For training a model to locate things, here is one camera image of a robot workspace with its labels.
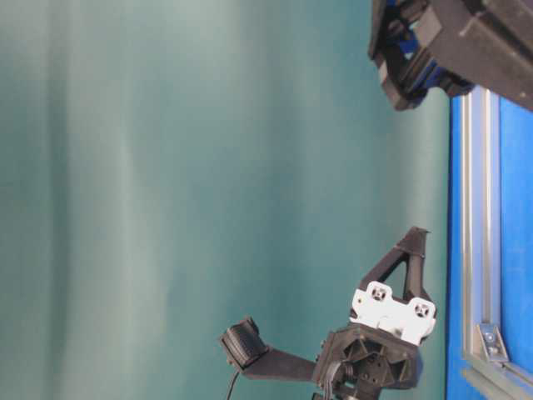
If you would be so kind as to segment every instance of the mounting hole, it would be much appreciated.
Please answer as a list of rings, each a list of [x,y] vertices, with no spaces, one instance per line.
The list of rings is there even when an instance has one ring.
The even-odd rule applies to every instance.
[[[378,302],[382,302],[385,299],[385,295],[385,289],[383,289],[382,287],[374,287],[374,289],[372,290],[372,297]]]
[[[430,308],[425,304],[417,304],[415,306],[415,314],[420,318],[426,318],[430,315]]]

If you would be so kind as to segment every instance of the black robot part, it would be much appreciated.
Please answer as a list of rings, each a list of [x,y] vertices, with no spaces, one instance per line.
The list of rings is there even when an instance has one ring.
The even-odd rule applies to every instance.
[[[361,280],[359,288],[365,290],[372,281],[384,282],[395,268],[406,263],[405,290],[403,298],[397,300],[407,303],[412,297],[421,297],[430,301],[422,285],[426,235],[424,229],[411,228]],[[332,396],[377,400],[383,388],[415,387],[422,370],[416,345],[360,323],[351,322],[330,332],[316,362],[266,345],[250,317],[229,327],[219,342],[237,373],[250,379],[315,383],[324,394],[315,393],[313,400],[330,400]]]
[[[533,110],[531,0],[373,0],[369,57],[396,110],[474,84]]]

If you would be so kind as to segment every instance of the blue component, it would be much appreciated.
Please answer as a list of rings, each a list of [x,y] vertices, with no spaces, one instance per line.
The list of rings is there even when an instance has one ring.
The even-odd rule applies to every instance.
[[[501,99],[501,326],[533,373],[533,112]]]
[[[462,376],[468,364],[461,359],[461,107],[451,101],[450,193],[448,202],[448,304],[446,398],[484,399]]]
[[[397,43],[398,46],[400,46],[402,52],[404,54],[414,53],[418,48],[418,41],[413,35],[413,38],[411,40],[405,40],[404,42]]]

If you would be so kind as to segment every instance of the metal frame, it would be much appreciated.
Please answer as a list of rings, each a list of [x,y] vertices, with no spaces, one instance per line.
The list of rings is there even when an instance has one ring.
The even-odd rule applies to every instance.
[[[480,87],[461,100],[462,354],[471,365],[462,374],[489,399],[533,400],[533,377],[509,361],[499,329],[499,104]],[[487,347],[481,327],[494,329],[494,347]]]

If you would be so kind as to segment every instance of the screw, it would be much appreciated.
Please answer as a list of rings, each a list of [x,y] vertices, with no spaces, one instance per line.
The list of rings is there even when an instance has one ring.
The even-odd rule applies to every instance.
[[[494,339],[495,339],[495,337],[494,337],[494,333],[492,333],[492,332],[485,332],[485,333],[483,334],[483,336],[485,336],[485,340],[486,340],[488,343],[492,343],[492,342],[494,342]]]

